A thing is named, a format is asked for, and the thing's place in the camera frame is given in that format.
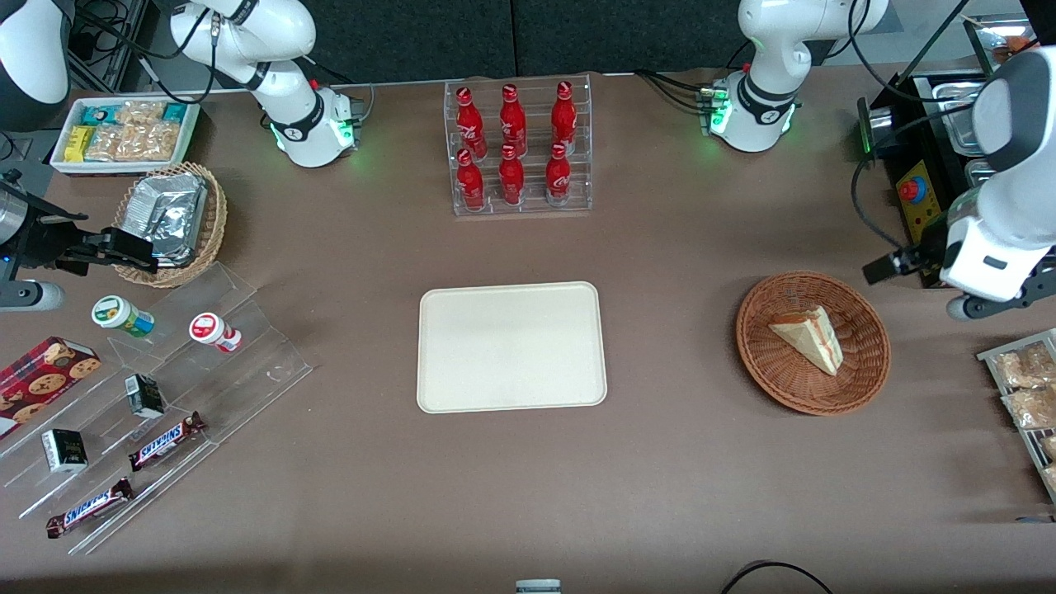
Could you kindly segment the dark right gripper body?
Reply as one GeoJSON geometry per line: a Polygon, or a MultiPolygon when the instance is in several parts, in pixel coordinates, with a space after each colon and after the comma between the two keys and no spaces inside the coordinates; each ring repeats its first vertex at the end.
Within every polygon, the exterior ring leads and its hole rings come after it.
{"type": "Polygon", "coordinates": [[[86,214],[69,214],[22,187],[21,172],[2,174],[2,275],[16,277],[22,268],[65,271],[84,277],[89,266],[69,256],[82,245],[78,221],[86,214]]]}

